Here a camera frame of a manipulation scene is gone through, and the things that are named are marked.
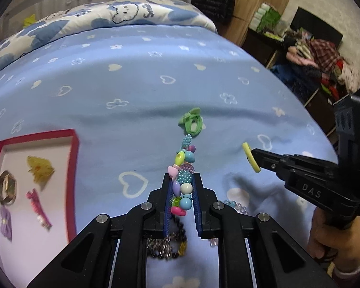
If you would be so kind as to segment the right hand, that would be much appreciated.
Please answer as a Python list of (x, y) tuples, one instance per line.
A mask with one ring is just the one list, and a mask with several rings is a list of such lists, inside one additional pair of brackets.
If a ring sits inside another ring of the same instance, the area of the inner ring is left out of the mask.
[(313, 258), (324, 257), (325, 248), (337, 250), (333, 262), (342, 272), (352, 272), (360, 266), (360, 216), (349, 228), (340, 230), (326, 224), (326, 215), (316, 208), (312, 218), (312, 228), (307, 251)]

